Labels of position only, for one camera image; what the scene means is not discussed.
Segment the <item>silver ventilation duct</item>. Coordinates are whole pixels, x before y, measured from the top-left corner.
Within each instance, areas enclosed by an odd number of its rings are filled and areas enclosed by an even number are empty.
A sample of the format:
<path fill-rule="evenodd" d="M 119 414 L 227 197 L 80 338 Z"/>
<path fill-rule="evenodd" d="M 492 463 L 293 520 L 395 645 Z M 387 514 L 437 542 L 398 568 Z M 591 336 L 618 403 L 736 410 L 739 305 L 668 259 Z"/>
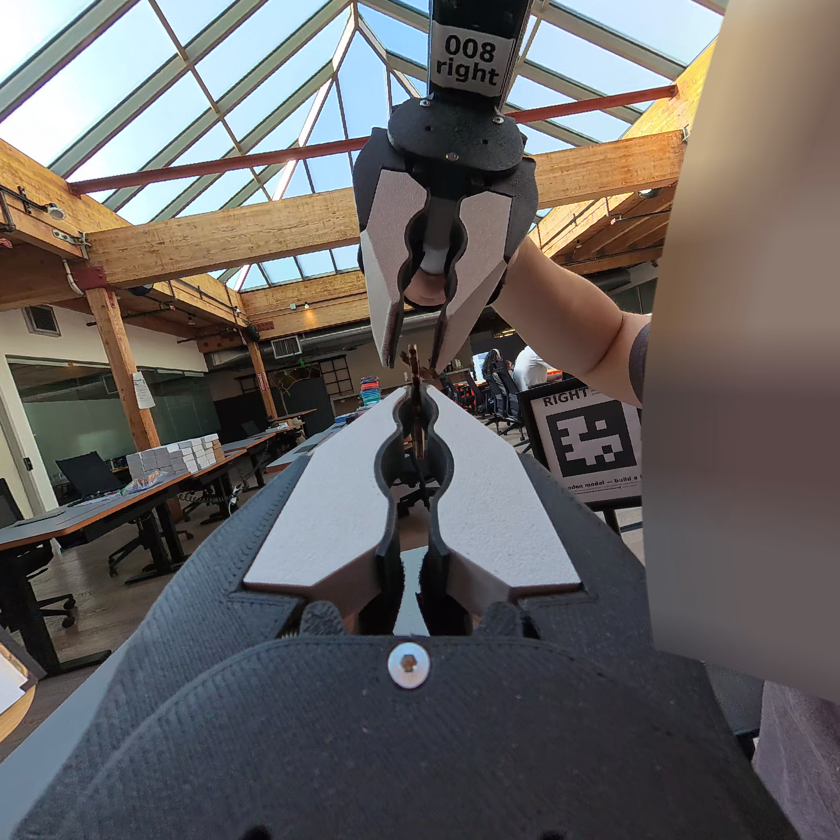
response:
<path fill-rule="evenodd" d="M 406 350 L 409 343 L 417 342 L 427 347 L 434 342 L 435 327 L 428 322 L 405 321 L 398 342 L 400 350 Z M 345 325 L 341 329 L 325 329 L 298 333 L 281 339 L 262 340 L 260 352 L 266 366 L 275 364 L 298 364 L 301 359 L 314 360 L 352 351 L 360 347 L 375 345 L 368 322 Z"/>

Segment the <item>stack of grey white boxes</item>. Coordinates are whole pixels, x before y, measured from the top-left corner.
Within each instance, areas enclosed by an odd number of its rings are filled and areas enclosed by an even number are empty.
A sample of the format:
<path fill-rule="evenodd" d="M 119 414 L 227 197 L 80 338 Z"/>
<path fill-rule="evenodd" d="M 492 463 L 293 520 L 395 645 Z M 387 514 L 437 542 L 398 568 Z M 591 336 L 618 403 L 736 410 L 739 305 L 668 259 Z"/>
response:
<path fill-rule="evenodd" d="M 211 468 L 224 457 L 218 435 L 209 434 L 129 454 L 127 464 L 131 478 L 136 480 L 156 470 L 174 476 L 195 474 Z"/>

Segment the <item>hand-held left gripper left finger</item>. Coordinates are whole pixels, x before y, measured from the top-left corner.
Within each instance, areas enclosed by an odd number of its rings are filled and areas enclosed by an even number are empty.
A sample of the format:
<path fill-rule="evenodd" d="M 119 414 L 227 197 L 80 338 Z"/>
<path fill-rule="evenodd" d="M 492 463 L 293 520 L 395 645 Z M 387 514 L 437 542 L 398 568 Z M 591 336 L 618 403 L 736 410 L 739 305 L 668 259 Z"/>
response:
<path fill-rule="evenodd" d="M 245 573 L 248 589 L 328 601 L 357 613 L 384 589 L 377 561 L 396 539 L 390 488 L 403 470 L 398 388 L 309 457 Z"/>

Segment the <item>bare potted tree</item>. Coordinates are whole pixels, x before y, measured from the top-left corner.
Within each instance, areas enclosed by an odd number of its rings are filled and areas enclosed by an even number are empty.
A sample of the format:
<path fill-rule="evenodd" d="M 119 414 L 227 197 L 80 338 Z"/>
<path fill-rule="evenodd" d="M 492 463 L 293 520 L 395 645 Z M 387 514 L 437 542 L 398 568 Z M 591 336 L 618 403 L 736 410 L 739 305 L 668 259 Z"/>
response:
<path fill-rule="evenodd" d="M 297 366 L 271 371 L 268 379 L 279 415 L 318 408 L 322 378 L 311 367 Z"/>

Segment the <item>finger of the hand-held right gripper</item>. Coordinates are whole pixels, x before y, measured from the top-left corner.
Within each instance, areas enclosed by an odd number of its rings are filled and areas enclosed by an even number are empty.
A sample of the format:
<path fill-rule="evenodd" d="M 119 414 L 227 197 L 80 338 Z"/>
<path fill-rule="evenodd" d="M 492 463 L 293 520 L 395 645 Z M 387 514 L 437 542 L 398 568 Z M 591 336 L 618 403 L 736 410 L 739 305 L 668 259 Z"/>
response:
<path fill-rule="evenodd" d="M 507 266 L 511 198 L 483 192 L 464 198 L 455 218 L 455 255 L 447 273 L 446 303 L 437 320 L 434 369 L 454 359 Z"/>
<path fill-rule="evenodd" d="M 381 167 L 359 169 L 361 270 L 364 274 L 371 328 L 381 363 L 392 368 L 401 335 L 405 288 L 417 272 L 422 250 L 409 234 L 427 211 L 429 191 L 405 171 Z"/>

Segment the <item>wood-edged grey desk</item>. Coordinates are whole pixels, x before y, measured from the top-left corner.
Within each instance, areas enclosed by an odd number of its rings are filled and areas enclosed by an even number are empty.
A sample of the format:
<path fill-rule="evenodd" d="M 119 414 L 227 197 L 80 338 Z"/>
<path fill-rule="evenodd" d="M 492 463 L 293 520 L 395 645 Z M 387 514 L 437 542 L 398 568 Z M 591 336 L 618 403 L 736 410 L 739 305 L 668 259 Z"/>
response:
<path fill-rule="evenodd" d="M 324 443 L 334 434 L 341 431 L 344 428 L 344 425 L 344 423 L 334 423 L 331 427 L 324 430 L 323 432 L 312 435 L 302 444 L 297 445 L 296 447 L 294 447 L 294 449 L 290 450 L 289 452 L 286 452 L 281 457 L 268 463 L 266 467 L 262 469 L 263 472 L 267 474 L 275 474 L 283 471 L 297 459 L 310 454 L 310 452 L 312 452 L 313 449 L 318 447 L 320 444 Z"/>
<path fill-rule="evenodd" d="M 143 582 L 176 572 L 186 561 L 182 545 L 167 507 L 167 501 L 183 491 L 187 476 L 175 476 L 157 486 L 125 496 L 111 496 L 76 507 L 64 506 L 41 519 L 31 518 L 1 530 L 1 603 L 3 614 L 15 624 L 26 650 L 48 677 L 102 664 L 111 650 L 59 661 L 44 618 L 27 579 L 24 552 L 34 545 L 81 533 L 88 542 L 146 513 L 155 512 L 160 522 L 142 523 L 154 562 L 151 572 L 140 574 L 127 584 Z"/>

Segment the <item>framed marker sign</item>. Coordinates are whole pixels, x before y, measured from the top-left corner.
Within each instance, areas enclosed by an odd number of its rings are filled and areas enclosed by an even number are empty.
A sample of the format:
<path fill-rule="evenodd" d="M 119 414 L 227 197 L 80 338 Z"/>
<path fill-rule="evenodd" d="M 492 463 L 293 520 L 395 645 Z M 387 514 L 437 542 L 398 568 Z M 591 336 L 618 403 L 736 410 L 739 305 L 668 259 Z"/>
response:
<path fill-rule="evenodd" d="M 571 378 L 518 395 L 535 459 L 594 511 L 637 508 L 641 411 Z"/>

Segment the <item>wooden model part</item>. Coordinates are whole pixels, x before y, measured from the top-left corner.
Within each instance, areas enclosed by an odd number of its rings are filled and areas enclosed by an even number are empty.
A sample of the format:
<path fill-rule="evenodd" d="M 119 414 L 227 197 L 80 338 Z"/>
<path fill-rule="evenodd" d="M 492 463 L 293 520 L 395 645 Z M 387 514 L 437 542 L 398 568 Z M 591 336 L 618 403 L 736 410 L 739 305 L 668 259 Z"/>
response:
<path fill-rule="evenodd" d="M 411 368 L 411 418 L 412 418 L 412 441 L 413 454 L 416 459 L 425 458 L 426 448 L 426 422 L 424 420 L 424 383 L 421 373 L 421 366 L 417 355 L 415 344 L 408 346 L 408 364 Z"/>

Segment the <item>black office chair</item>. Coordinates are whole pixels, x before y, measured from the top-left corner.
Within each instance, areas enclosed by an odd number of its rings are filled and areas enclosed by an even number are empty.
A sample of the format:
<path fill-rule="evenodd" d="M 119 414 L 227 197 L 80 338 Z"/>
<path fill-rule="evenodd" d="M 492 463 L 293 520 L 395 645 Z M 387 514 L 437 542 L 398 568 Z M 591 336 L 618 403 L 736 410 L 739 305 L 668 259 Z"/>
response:
<path fill-rule="evenodd" d="M 526 445 L 525 426 L 519 405 L 519 389 L 504 362 L 492 362 L 485 373 L 486 382 L 493 395 L 493 417 L 491 422 L 497 426 L 497 434 L 502 434 L 499 424 L 507 423 L 507 429 L 516 428 L 520 433 L 520 442 L 516 447 Z"/>

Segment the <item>person's grey clothing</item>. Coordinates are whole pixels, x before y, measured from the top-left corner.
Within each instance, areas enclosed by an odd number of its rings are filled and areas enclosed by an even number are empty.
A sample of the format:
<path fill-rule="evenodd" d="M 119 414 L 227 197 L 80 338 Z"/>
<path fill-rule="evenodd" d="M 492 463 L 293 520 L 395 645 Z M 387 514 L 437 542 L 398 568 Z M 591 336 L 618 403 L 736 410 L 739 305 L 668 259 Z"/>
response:
<path fill-rule="evenodd" d="M 766 681 L 752 766 L 801 838 L 839 838 L 837 704 Z"/>

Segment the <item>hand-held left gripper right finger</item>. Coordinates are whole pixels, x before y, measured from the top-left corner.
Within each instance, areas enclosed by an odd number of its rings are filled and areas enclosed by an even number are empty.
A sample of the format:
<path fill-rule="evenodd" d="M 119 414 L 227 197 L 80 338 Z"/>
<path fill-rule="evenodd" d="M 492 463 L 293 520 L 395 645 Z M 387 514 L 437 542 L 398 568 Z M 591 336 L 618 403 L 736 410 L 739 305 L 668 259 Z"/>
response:
<path fill-rule="evenodd" d="M 448 559 L 446 592 L 469 613 L 581 587 L 517 451 L 440 391 L 427 389 L 427 453 L 437 458 L 430 544 Z"/>

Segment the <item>person's right forearm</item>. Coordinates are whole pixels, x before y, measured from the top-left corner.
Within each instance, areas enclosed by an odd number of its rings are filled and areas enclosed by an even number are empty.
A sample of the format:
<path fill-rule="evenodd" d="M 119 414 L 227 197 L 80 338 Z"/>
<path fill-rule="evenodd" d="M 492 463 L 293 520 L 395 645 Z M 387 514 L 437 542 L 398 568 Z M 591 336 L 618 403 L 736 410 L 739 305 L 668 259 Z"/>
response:
<path fill-rule="evenodd" d="M 641 407 L 650 316 L 628 313 L 525 237 L 493 308 L 546 362 Z"/>

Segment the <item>person's right hand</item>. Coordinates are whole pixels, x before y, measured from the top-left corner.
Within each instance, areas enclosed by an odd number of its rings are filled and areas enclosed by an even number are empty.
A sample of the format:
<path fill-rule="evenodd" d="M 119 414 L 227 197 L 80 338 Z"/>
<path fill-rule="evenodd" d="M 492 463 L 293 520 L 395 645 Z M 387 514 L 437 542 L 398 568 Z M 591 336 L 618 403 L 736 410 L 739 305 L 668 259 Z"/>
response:
<path fill-rule="evenodd" d="M 416 307 L 434 308 L 446 303 L 448 270 L 466 245 L 459 208 L 459 199 L 433 196 L 423 224 L 413 235 L 416 271 L 405 289 L 405 300 Z"/>

